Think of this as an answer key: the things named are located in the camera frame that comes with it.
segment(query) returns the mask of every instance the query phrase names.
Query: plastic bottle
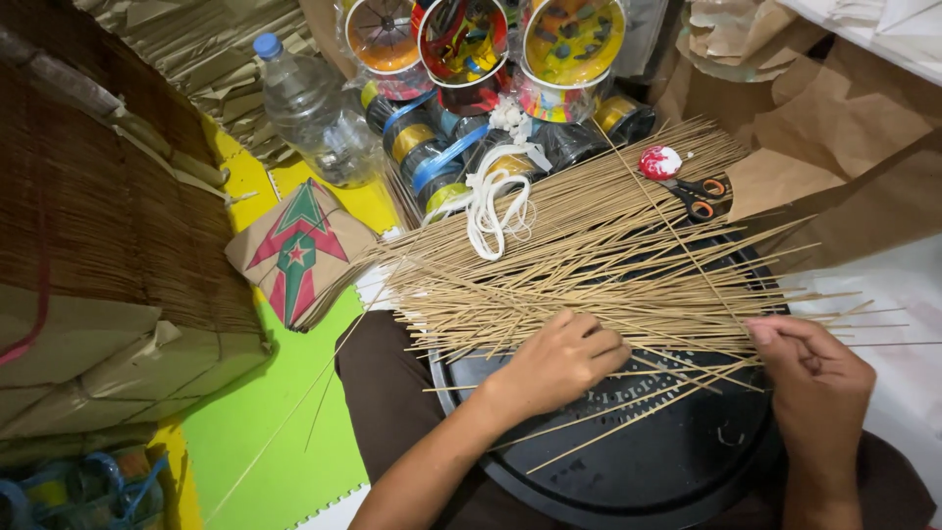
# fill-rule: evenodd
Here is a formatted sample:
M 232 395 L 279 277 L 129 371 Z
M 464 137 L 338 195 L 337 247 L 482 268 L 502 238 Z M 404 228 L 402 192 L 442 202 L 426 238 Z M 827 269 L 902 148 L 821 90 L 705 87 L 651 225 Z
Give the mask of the plastic bottle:
M 284 141 L 337 188 L 358 188 L 382 170 L 380 140 L 341 92 L 343 77 L 321 58 L 284 50 L 271 33 L 255 39 L 265 62 L 265 113 Z

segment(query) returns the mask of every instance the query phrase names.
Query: person's right hand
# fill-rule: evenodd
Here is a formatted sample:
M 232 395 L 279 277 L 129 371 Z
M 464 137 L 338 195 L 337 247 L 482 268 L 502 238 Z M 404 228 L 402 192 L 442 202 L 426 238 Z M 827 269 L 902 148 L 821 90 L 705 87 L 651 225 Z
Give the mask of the person's right hand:
M 818 323 L 771 316 L 745 324 L 774 384 L 772 408 L 792 466 L 822 493 L 855 491 L 876 372 Z
M 591 314 L 566 309 L 524 341 L 511 362 L 475 393 L 500 403 L 509 429 L 574 402 L 630 357 L 618 332 L 604 329 Z

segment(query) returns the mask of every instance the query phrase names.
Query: brown pants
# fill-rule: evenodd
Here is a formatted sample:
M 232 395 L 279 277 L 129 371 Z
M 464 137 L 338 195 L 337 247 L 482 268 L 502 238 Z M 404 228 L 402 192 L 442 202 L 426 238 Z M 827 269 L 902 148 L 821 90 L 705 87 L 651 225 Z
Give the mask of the brown pants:
M 400 456 L 445 418 L 432 392 L 429 365 L 415 358 L 405 325 L 391 311 L 370 311 L 336 357 L 366 474 L 376 484 Z M 785 474 L 698 528 L 777 529 Z M 860 499 L 867 530 L 924 530 L 935 504 L 909 461 L 867 433 L 858 461 Z M 544 530 L 571 528 L 517 501 L 475 466 L 464 478 L 435 528 L 448 530 Z

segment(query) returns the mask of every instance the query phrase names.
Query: green foam mat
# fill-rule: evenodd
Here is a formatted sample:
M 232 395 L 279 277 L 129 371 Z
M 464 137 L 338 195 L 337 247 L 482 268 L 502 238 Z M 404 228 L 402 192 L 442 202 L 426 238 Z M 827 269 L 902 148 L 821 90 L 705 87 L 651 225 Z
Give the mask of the green foam mat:
M 333 355 L 337 338 L 362 312 L 356 291 L 349 288 L 314 330 L 301 334 L 284 329 L 268 304 L 260 307 L 263 326 L 276 352 L 273 358 L 199 404 L 183 420 L 203 528 L 293 528 L 328 502 L 367 482 L 343 388 L 331 366 L 209 519 L 317 378 Z M 317 425 L 305 452 L 322 395 Z

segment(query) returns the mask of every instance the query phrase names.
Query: white rope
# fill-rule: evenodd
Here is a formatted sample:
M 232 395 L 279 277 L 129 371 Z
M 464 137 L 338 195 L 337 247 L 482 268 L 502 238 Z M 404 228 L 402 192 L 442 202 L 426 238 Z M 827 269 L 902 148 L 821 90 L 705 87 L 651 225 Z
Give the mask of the white rope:
M 467 211 L 468 240 L 478 256 L 490 261 L 497 261 L 504 255 L 505 234 L 510 234 L 520 241 L 528 240 L 532 236 L 530 227 L 536 216 L 536 207 L 529 201 L 529 179 L 522 174 L 511 174 L 503 169 L 492 171 L 487 175 L 483 174 L 499 158 L 507 155 L 528 155 L 538 165 L 548 169 L 545 167 L 548 162 L 546 162 L 543 153 L 533 143 L 498 145 L 484 154 L 476 172 L 468 174 L 466 184 L 471 191 L 455 197 L 435 209 L 426 216 L 422 221 L 422 225 L 425 226 L 431 223 L 433 218 L 442 213 L 447 215 L 465 209 Z M 504 196 L 511 188 L 516 186 L 522 186 L 523 188 L 513 198 L 507 211 L 504 212 L 504 216 L 498 217 L 494 208 L 494 200 Z M 531 208 L 533 214 L 528 219 L 528 212 Z M 517 235 L 524 231 L 527 232 L 525 237 L 522 238 Z M 496 248 L 491 246 L 488 236 L 494 237 Z

